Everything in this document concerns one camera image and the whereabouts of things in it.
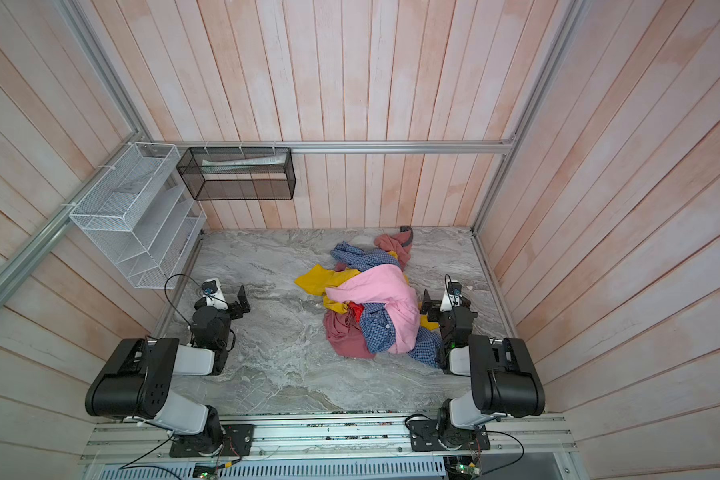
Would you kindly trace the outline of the red cloth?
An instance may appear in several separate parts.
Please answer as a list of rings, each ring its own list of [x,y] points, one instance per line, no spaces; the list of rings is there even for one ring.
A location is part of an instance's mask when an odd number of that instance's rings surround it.
[[[354,302],[349,302],[347,306],[348,310],[352,312],[355,320],[357,322],[360,322],[364,313],[364,306],[361,304],[356,304]]]

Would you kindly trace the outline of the yellow cloth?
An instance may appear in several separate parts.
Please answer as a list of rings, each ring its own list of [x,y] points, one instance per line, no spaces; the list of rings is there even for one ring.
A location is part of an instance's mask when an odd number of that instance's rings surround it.
[[[321,296],[323,306],[338,313],[347,313],[348,303],[330,300],[325,294],[327,287],[338,287],[354,276],[379,265],[392,264],[400,268],[396,257],[381,249],[362,251],[348,244],[340,244],[334,251],[346,260],[345,269],[328,270],[317,265],[307,274],[298,277],[295,284],[310,295]]]

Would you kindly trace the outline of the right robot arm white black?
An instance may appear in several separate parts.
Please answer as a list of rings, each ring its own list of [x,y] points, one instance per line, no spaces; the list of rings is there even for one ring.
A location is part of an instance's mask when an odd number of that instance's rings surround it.
[[[488,423],[543,413],[545,393],[525,342],[474,333],[477,313],[458,283],[446,287],[441,301],[425,292],[420,312],[439,327],[432,363],[447,374],[468,378],[470,389],[446,400],[436,418],[407,421],[413,450],[488,449]]]

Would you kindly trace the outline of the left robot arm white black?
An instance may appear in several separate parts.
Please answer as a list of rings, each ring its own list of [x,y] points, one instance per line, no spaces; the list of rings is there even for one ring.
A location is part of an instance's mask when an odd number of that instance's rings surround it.
[[[217,455],[226,439],[218,410],[172,390],[179,376],[218,376],[236,345],[232,322],[250,311],[244,287],[225,300],[219,281],[201,285],[189,321],[190,342],[177,338],[125,339],[92,382],[85,410],[94,417],[144,421],[168,430],[189,451]]]

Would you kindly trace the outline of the dusty pink cloth grey collar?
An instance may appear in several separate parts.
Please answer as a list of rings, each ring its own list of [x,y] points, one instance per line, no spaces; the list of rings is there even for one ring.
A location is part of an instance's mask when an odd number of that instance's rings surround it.
[[[411,259],[414,232],[410,226],[401,226],[396,234],[382,234],[374,240],[374,245],[395,256],[402,270]]]

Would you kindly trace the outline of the maroon cloth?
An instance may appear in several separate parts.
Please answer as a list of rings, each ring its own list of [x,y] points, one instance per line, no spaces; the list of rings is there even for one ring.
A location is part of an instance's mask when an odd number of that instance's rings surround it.
[[[347,358],[373,359],[366,344],[362,330],[354,313],[338,313],[328,309],[323,318],[326,339],[334,351]]]

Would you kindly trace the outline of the blue checkered shirt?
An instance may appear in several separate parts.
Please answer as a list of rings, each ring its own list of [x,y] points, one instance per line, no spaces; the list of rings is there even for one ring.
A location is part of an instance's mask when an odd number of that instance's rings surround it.
[[[421,325],[416,291],[396,257],[381,249],[362,250],[346,242],[332,257],[357,275],[325,289],[325,296],[346,306],[357,305],[356,316],[368,351],[406,354],[427,366],[438,366],[440,336]]]

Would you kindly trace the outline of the aluminium mounting rail base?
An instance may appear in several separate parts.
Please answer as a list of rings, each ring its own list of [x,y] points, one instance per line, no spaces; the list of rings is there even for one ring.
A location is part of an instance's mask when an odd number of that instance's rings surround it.
[[[227,439],[204,457],[177,436],[137,423],[97,426],[79,464],[91,479],[585,479],[565,418],[493,420],[447,448],[431,413],[224,416]]]

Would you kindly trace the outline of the aluminium frame bar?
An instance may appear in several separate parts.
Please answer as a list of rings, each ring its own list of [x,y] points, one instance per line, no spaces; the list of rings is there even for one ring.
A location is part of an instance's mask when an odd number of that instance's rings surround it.
[[[294,154],[506,154],[514,143],[486,141],[200,141],[172,142],[186,148],[287,148]]]

